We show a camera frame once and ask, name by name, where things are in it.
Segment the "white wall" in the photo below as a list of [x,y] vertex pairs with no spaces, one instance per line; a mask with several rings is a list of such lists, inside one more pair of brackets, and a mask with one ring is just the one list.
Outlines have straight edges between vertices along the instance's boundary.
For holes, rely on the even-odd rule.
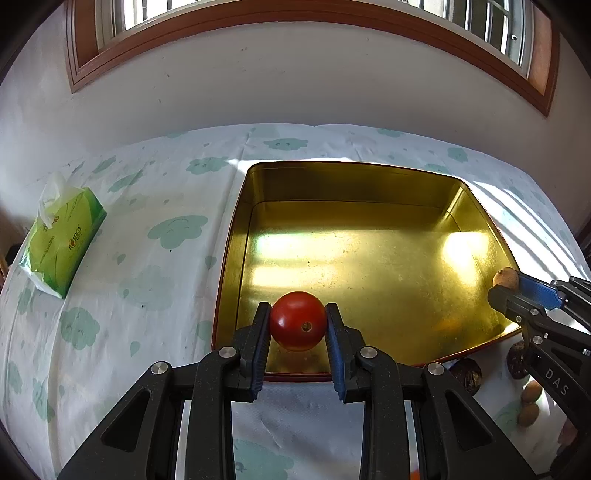
[[476,67],[344,25],[217,30],[147,52],[71,94],[63,7],[0,86],[0,205],[27,224],[43,178],[81,156],[223,124],[351,123],[483,151],[528,172],[573,231],[591,213],[591,79],[563,40],[550,117]]

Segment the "dried fruit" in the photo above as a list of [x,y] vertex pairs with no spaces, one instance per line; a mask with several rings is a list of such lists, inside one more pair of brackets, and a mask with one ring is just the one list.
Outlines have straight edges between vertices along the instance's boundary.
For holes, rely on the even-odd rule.
[[507,369],[515,380],[521,380],[527,376],[527,371],[524,368],[524,353],[525,343],[523,340],[515,343],[507,352]]
[[542,386],[535,380],[532,380],[523,389],[523,392],[521,393],[521,401],[525,405],[527,405],[528,403],[534,403],[540,397],[541,394]]
[[451,366],[449,372],[472,396],[480,390],[482,385],[482,370],[472,358],[461,358]]
[[517,425],[522,427],[530,427],[538,419],[540,415],[540,408],[535,403],[525,405],[517,415]]
[[503,270],[499,270],[495,273],[492,279],[492,286],[501,285],[510,290],[519,290],[519,275],[511,267],[505,267]]

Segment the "tray rim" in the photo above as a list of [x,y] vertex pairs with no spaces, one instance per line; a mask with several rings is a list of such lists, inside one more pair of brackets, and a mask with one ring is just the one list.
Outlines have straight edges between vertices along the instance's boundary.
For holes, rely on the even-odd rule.
[[[513,268],[515,270],[517,270],[518,272],[520,272],[519,270],[519,265],[517,264],[517,260],[515,260],[515,257],[513,256],[513,252],[511,251],[511,249],[509,248],[509,245],[507,244],[505,237],[503,236],[503,234],[501,233],[501,231],[498,229],[497,225],[495,224],[494,220],[492,219],[492,217],[490,216],[490,214],[486,211],[486,209],[482,206],[482,204],[478,201],[478,199],[476,198],[476,196],[474,195],[474,193],[472,192],[472,190],[470,189],[469,185],[460,177],[456,177],[454,175],[447,175],[444,173],[439,173],[439,172],[434,172],[434,171],[428,171],[428,170],[420,170],[419,168],[409,168],[409,167],[399,167],[396,165],[386,165],[386,164],[380,164],[380,163],[366,163],[366,162],[348,162],[348,161],[327,161],[327,160],[287,160],[287,161],[261,161],[258,163],[255,163],[254,165],[251,165],[250,167],[248,167],[247,171],[244,174],[244,180],[242,182],[242,185],[240,187],[240,192],[238,193],[238,198],[236,200],[236,204],[234,205],[234,211],[232,212],[232,220],[230,221],[230,228],[228,229],[228,234],[226,236],[226,245],[224,247],[224,254],[223,254],[223,260],[222,260],[222,267],[220,269],[220,278],[217,284],[217,293],[216,293],[216,308],[215,308],[215,312],[214,312],[214,317],[213,317],[213,324],[212,324],[212,340],[211,340],[211,351],[215,351],[216,350],[216,337],[217,337],[217,323],[218,323],[218,317],[219,317],[219,305],[220,305],[220,296],[222,293],[222,284],[223,284],[223,277],[224,277],[224,271],[226,269],[226,260],[228,258],[228,249],[230,246],[230,235],[232,232],[232,225],[234,224],[234,220],[236,218],[236,211],[238,209],[238,203],[239,200],[242,196],[242,193],[244,191],[244,187],[246,185],[246,178],[252,174],[254,171],[256,170],[260,170],[260,169],[266,169],[266,168],[286,168],[289,166],[293,166],[293,165],[299,165],[299,164],[303,164],[303,163],[314,163],[314,164],[325,164],[325,165],[329,165],[329,164],[350,164],[350,163],[361,163],[363,165],[372,165],[372,166],[378,166],[378,167],[387,167],[387,168],[396,168],[396,169],[402,169],[402,170],[408,170],[408,171],[419,171],[422,173],[427,173],[427,174],[431,174],[431,175],[437,175],[440,177],[451,177],[455,180],[457,180],[460,184],[460,187],[462,188],[462,190],[464,190],[464,192],[466,192],[466,194],[471,198],[471,200],[474,202],[474,204],[476,205],[476,208],[480,211],[481,214],[483,214],[487,225],[489,226],[489,228],[491,229],[492,235],[494,235],[496,241],[501,245],[503,251],[507,254],[507,256],[509,257],[509,260],[513,261]],[[461,352],[456,352],[453,353],[451,355],[447,355],[441,358],[438,358],[436,360],[436,362],[448,362],[451,360],[454,360],[456,358],[462,358],[464,356],[468,356],[472,353],[475,353],[479,350],[482,350],[486,347],[489,347],[491,345],[494,345],[498,342],[501,342],[503,340],[509,339],[519,333],[521,333],[522,331],[522,327],[518,326],[515,330],[513,330],[512,332],[509,332],[505,335],[501,335],[498,338],[489,340],[481,345],[477,345],[474,347],[471,347],[469,349],[466,350],[462,350]],[[423,367],[425,364],[415,364],[413,365],[414,367]],[[266,382],[331,382],[332,381],[332,375],[330,372],[319,372],[319,373],[286,373],[286,372],[265,372],[264,375],[264,381]]]

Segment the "red tomato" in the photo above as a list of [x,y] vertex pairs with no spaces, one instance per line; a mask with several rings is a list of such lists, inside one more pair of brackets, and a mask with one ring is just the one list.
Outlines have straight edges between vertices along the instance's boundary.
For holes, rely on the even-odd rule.
[[269,328],[283,348],[304,352],[322,340],[326,332],[326,310],[312,294],[292,291],[273,305]]

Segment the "bed sheet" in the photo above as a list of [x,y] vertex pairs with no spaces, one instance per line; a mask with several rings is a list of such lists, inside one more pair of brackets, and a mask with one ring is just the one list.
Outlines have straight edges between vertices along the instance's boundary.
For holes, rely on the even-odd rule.
[[[90,187],[108,216],[65,301],[35,291],[14,267],[0,297],[0,419],[42,479],[57,476],[153,362],[179,366],[209,352],[233,208],[245,172],[262,160],[357,161],[458,176],[499,226],[523,272],[546,281],[590,276],[564,220],[529,175],[486,154],[404,132],[235,125],[64,165],[69,184]],[[561,312],[553,316],[569,322]],[[472,355],[484,375],[476,399],[543,472],[564,415],[543,395],[538,421],[517,427],[525,380],[514,381],[505,366],[517,340]],[[332,384],[265,384],[254,404],[233,405],[236,477],[358,478],[362,423],[362,405],[339,403]],[[183,468],[181,435],[178,478]]]

